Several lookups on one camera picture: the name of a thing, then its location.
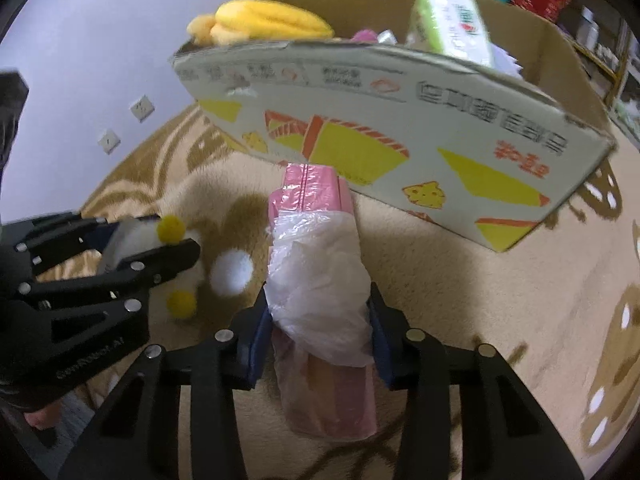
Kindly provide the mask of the white fluffy pompom plush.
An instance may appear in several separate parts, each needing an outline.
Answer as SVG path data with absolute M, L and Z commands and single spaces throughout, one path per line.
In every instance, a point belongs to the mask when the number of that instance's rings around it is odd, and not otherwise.
M 211 263 L 205 263 L 206 244 L 197 230 L 189 230 L 172 214 L 160 218 L 123 221 L 110 238 L 98 264 L 99 274 L 114 271 L 127 259 L 142 252 L 163 247 L 175 247 L 184 240 L 198 243 L 200 254 L 192 266 L 179 271 L 173 278 L 154 278 L 150 291 L 150 321 L 153 324 L 174 320 L 186 322 L 198 313 L 198 291 L 207 285 L 219 298 L 239 296 L 253 277 L 253 261 L 241 249 L 217 252 Z

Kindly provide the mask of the upper wall socket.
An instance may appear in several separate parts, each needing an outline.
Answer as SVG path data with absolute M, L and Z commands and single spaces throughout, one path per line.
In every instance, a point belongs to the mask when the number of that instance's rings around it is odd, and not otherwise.
M 142 96 L 134 101 L 129 109 L 138 122 L 144 122 L 154 112 L 155 106 L 147 96 Z

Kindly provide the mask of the white haired plush doll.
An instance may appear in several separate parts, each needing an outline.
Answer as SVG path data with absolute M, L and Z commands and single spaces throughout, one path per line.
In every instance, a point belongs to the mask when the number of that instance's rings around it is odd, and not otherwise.
M 491 67 L 499 73 L 522 79 L 522 70 L 520 62 L 502 47 L 496 44 L 490 44 Z

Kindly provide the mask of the pink plastic pack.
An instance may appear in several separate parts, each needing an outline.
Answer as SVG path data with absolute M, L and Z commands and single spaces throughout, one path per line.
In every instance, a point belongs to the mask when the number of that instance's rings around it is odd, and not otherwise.
M 265 284 L 285 419 L 298 434 L 359 441 L 378 430 L 371 278 L 352 194 L 329 166 L 289 164 L 269 197 Z

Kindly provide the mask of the green tissue pack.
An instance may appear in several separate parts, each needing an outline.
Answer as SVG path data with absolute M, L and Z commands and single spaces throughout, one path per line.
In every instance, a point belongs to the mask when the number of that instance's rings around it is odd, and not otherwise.
M 475 0 L 414 0 L 406 46 L 494 66 L 489 35 Z

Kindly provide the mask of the pink plush bear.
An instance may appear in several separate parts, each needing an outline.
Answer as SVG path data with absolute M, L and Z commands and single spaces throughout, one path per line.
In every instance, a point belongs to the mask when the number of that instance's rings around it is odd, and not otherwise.
M 361 29 L 358 30 L 352 38 L 350 38 L 350 41 L 361 42 L 362 44 L 377 44 L 378 33 L 371 29 Z

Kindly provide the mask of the wooden bookshelf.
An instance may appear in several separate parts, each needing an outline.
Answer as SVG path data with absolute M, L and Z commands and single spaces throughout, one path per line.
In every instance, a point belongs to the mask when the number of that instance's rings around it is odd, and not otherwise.
M 627 85 L 632 32 L 613 0 L 570 0 L 555 21 L 608 110 Z

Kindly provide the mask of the wall socket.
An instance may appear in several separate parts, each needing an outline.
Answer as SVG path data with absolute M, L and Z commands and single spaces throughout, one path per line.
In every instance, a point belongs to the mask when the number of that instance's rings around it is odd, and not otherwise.
M 154 112 L 155 106 L 147 96 L 142 96 L 134 101 L 129 109 L 138 122 L 144 122 Z
M 102 148 L 105 154 L 109 155 L 114 152 L 115 148 L 119 147 L 120 137 L 112 129 L 106 129 L 98 141 L 99 147 Z

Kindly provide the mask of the open cardboard box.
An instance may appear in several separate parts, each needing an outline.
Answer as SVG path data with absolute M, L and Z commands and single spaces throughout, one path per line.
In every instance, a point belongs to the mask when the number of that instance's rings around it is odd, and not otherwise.
M 573 47 L 526 10 L 475 0 L 518 79 L 408 48 L 414 0 L 276 1 L 319 15 L 335 38 L 185 44 L 171 61 L 239 151 L 330 166 L 359 193 L 505 252 L 615 146 Z M 351 42 L 361 29 L 378 43 Z

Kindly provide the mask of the beige butterfly pattern rug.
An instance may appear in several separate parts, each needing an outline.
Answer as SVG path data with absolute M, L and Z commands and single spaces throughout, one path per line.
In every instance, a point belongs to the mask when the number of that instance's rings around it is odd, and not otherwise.
M 267 270 L 270 162 L 231 151 L 196 108 L 145 140 L 90 195 L 88 217 L 175 214 L 201 237 L 198 313 L 151 311 L 173 349 L 226 327 Z M 542 226 L 496 254 L 356 195 L 362 260 L 385 301 L 445 344 L 493 344 L 518 372 L 587 476 L 639 411 L 639 153 L 626 136 Z

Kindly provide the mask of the lower wall socket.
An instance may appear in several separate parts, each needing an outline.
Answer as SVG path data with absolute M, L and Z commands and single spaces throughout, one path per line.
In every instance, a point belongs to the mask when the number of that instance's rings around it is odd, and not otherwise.
M 99 147 L 102 148 L 105 154 L 109 155 L 114 152 L 115 148 L 119 147 L 120 137 L 112 129 L 106 129 L 98 141 Z

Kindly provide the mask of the yellow plush toy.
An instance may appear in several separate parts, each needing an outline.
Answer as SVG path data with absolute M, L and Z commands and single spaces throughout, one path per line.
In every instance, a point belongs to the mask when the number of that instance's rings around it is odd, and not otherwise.
M 317 14 L 270 0 L 231 0 L 215 13 L 201 14 L 186 26 L 198 47 L 247 41 L 326 40 L 334 29 Z

